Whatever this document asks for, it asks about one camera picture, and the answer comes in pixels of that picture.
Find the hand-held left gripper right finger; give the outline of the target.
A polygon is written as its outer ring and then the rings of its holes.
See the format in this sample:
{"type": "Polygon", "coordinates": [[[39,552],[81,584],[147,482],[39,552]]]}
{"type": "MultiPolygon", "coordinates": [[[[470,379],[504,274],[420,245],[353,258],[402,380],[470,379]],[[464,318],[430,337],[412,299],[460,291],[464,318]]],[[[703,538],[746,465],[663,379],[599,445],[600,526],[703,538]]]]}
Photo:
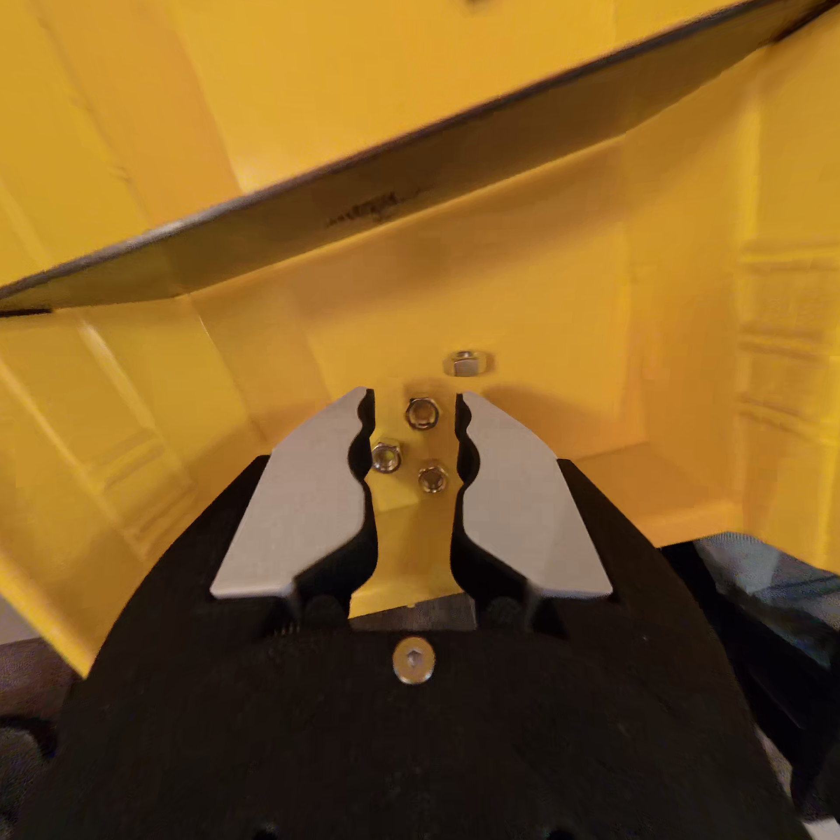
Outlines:
{"type": "Polygon", "coordinates": [[[560,460],[476,392],[456,398],[461,479],[451,571],[478,627],[561,627],[564,610],[611,606],[613,582],[560,460]]]}

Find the yellow plastic bin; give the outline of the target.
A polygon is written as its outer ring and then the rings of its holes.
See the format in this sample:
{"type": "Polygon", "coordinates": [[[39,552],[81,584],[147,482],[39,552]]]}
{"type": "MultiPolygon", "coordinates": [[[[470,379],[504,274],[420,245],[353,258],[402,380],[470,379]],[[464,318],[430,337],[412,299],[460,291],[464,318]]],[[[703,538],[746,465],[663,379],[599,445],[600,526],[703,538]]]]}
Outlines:
{"type": "MultiPolygon", "coordinates": [[[[738,3],[2,2],[2,285],[738,3]]],[[[2,597],[87,673],[187,526],[359,386],[403,462],[369,479],[352,615],[456,591],[465,391],[655,545],[744,532],[838,571],[838,5],[444,204],[184,296],[2,318],[2,597]],[[490,371],[447,376],[458,350],[490,371]]]]}

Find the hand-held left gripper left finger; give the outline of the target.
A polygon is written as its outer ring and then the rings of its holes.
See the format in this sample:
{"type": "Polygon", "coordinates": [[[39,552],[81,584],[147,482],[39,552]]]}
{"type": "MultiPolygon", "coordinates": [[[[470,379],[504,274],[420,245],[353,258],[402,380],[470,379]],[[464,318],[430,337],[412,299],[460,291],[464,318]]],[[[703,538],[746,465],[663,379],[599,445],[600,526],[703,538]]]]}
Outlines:
{"type": "Polygon", "coordinates": [[[375,394],[353,388],[272,450],[210,586],[217,600],[279,597],[302,614],[331,597],[349,612],[373,575],[375,394]]]}

